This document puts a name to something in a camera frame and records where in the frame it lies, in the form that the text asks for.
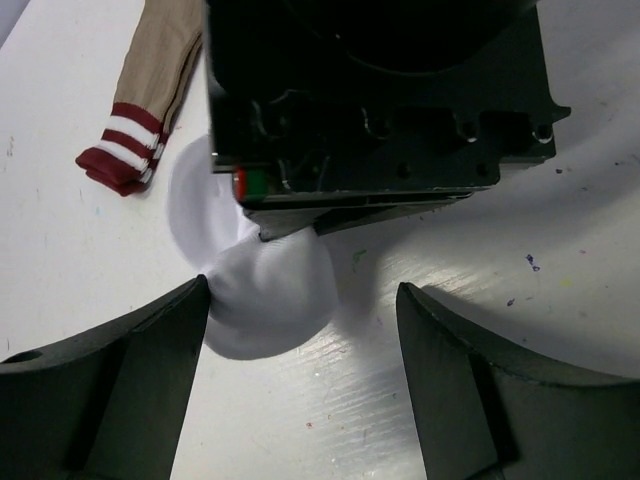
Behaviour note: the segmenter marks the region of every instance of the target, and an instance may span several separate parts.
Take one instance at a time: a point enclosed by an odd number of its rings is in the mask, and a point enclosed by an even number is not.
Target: white stripe
[[[140,173],[144,173],[149,168],[149,164],[144,158],[139,157],[138,155],[133,153],[131,150],[129,150],[126,147],[123,147],[118,143],[109,142],[107,140],[100,140],[96,145],[96,148],[99,148],[100,150],[104,150],[105,152],[110,153],[111,155],[116,157],[118,160],[126,163],[127,165],[132,166],[133,168],[138,170]]]
[[[158,146],[156,147],[156,151],[153,152],[153,159],[160,160],[160,157],[162,156],[162,152],[164,152],[164,144],[159,143]]]
[[[150,132],[138,122],[130,118],[112,115],[107,123],[107,130],[115,130],[135,138],[147,148],[154,149],[158,145],[160,135]]]
[[[153,170],[151,170],[150,168],[147,169],[146,172],[144,172],[142,174],[142,176],[138,179],[138,181],[142,182],[142,183],[147,183],[149,180],[151,180],[151,176],[153,175]]]

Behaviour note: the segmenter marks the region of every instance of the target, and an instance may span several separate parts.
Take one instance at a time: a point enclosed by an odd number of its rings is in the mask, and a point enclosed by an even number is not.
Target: red sock cuff
[[[169,137],[162,127],[146,110],[116,103],[98,144],[82,152],[76,163],[87,176],[123,196],[144,190]]]

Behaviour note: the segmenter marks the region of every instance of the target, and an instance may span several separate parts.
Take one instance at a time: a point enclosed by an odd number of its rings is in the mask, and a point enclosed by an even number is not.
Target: white table surface
[[[202,64],[145,198],[74,164],[104,128],[142,5],[31,0],[0,49],[3,357],[195,273],[164,200],[177,154],[208,128]],[[552,92],[574,109],[557,125],[559,155],[439,212],[328,237],[343,311],[276,358],[203,348],[173,479],[424,479],[395,326],[401,281],[537,352],[640,377],[640,2],[540,10]]]

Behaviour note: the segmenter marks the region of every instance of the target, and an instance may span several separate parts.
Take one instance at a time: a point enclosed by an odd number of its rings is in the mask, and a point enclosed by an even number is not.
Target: white sock
[[[208,137],[177,160],[167,212],[176,245],[209,280],[207,344],[228,358],[272,356],[318,333],[339,301],[324,243],[305,228],[263,243],[229,175],[210,173]]]

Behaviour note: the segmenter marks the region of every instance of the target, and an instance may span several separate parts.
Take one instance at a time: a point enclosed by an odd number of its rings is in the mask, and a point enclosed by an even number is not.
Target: sock
[[[208,136],[185,148],[167,199],[176,246],[209,281],[207,345],[243,360],[296,348],[338,308],[329,252],[311,227],[261,242],[235,201],[231,175],[212,174],[210,161]]]
[[[146,0],[102,138],[76,163],[122,196],[150,184],[202,46],[200,0]]]

